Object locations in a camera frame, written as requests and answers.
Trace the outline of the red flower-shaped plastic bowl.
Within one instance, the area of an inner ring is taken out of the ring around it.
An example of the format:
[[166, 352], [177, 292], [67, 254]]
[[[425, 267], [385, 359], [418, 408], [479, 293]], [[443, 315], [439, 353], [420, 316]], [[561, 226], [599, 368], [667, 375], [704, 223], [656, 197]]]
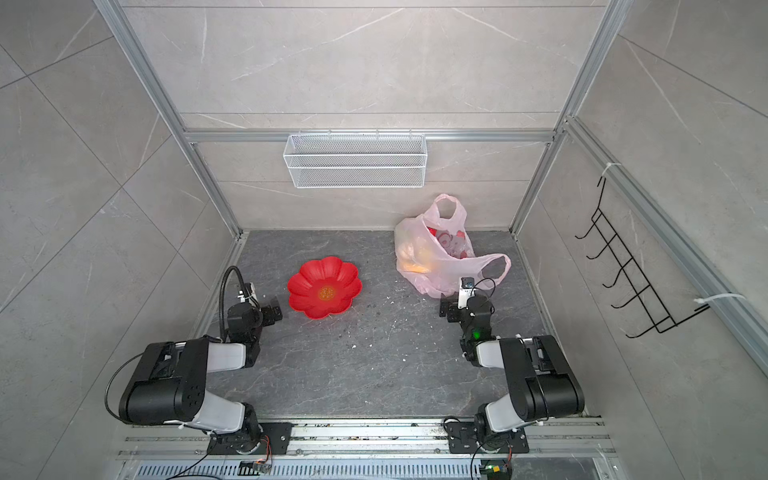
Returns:
[[293, 310], [320, 320], [350, 309], [362, 291], [362, 282], [354, 264], [330, 256], [304, 263], [287, 289]]

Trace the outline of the aluminium mounting rail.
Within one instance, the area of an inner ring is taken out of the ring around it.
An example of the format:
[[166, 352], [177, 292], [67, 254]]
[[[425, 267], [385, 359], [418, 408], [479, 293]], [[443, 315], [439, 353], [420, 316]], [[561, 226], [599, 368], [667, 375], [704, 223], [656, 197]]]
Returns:
[[[267, 422], [293, 424], [287, 453], [283, 457], [357, 456], [475, 456], [496, 453], [452, 454], [439, 418], [393, 419], [270, 419]], [[526, 426], [530, 451], [543, 457], [614, 457], [616, 450], [605, 427], [597, 417], [566, 417]]]

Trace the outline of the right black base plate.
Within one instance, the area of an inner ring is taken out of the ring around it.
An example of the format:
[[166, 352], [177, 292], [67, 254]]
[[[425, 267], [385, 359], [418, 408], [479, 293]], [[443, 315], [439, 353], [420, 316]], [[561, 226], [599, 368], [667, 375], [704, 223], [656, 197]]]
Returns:
[[442, 422], [452, 454], [509, 453], [525, 454], [530, 451], [523, 429], [504, 433], [482, 432], [473, 422], [450, 417]]

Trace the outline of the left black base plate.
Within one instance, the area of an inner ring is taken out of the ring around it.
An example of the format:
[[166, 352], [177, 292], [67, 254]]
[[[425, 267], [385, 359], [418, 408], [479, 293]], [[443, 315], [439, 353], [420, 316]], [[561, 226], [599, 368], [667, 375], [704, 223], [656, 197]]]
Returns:
[[246, 428], [227, 434], [215, 434], [209, 441], [209, 455], [272, 455], [287, 453], [293, 424], [290, 422], [261, 423], [255, 433]]

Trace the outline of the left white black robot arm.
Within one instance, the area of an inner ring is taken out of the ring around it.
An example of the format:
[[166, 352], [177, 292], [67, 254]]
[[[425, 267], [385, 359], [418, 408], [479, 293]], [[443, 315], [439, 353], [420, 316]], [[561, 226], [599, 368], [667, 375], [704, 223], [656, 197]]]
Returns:
[[250, 285], [226, 311], [227, 340], [210, 336], [157, 342], [138, 356], [121, 395], [117, 418], [128, 425], [177, 425], [210, 436], [208, 450], [248, 455], [266, 445], [255, 409], [207, 390], [212, 373], [254, 366], [263, 328], [283, 318], [278, 299], [257, 302]]

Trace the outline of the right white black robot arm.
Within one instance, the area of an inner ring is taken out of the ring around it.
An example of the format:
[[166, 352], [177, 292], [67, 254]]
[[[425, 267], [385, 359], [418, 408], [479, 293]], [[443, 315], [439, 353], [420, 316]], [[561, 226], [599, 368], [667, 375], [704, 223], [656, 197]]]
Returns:
[[471, 277], [458, 293], [440, 300], [439, 315], [461, 327], [462, 356], [478, 368], [504, 372], [507, 393], [479, 407], [472, 422], [444, 423], [463, 450], [497, 451], [523, 438], [523, 429], [552, 418], [581, 414], [585, 396], [560, 344], [552, 335], [502, 338], [492, 332], [495, 307]]

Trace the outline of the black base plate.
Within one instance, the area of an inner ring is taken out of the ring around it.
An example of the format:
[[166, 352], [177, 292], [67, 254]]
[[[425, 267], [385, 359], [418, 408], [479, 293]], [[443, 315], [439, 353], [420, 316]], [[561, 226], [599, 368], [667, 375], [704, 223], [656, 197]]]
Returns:
[[261, 423], [255, 433], [246, 428], [227, 434], [215, 434], [209, 441], [209, 455], [272, 455], [287, 453], [293, 424], [290, 422]]
[[442, 422], [452, 454], [509, 453], [525, 454], [530, 451], [523, 429], [504, 433], [482, 432], [473, 422], [450, 417]]

